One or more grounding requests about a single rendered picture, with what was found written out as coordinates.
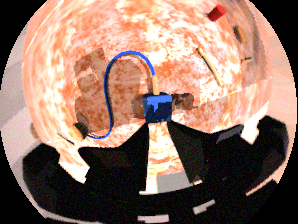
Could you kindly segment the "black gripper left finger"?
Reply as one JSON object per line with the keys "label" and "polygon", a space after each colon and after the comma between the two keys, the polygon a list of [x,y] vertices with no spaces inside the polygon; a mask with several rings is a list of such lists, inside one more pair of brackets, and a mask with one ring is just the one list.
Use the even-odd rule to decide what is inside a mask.
{"label": "black gripper left finger", "polygon": [[140,192],[146,192],[146,171],[148,171],[149,153],[149,125],[141,124],[141,127],[129,136],[118,147],[80,147],[78,155],[89,167],[102,169],[116,169],[116,171],[128,172],[130,179],[134,180],[140,188]]}

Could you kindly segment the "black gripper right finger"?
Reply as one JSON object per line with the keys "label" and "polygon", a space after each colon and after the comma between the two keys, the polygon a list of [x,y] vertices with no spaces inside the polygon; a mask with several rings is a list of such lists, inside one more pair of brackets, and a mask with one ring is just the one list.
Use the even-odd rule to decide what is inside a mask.
{"label": "black gripper right finger", "polygon": [[166,121],[166,125],[168,125],[170,139],[176,147],[186,177],[190,181],[189,184],[202,181],[201,172],[210,163],[220,145],[229,143],[235,137],[238,139],[243,133],[243,124],[235,125],[235,127],[233,125],[233,127],[214,133],[198,131],[188,125],[185,127],[174,120]]}

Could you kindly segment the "blue block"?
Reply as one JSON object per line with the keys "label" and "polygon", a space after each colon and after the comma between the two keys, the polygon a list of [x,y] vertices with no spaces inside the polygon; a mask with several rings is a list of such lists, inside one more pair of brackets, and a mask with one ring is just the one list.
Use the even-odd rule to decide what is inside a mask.
{"label": "blue block", "polygon": [[173,115],[172,96],[166,92],[160,92],[160,95],[144,93],[142,95],[142,109],[144,109],[146,124],[170,121]]}

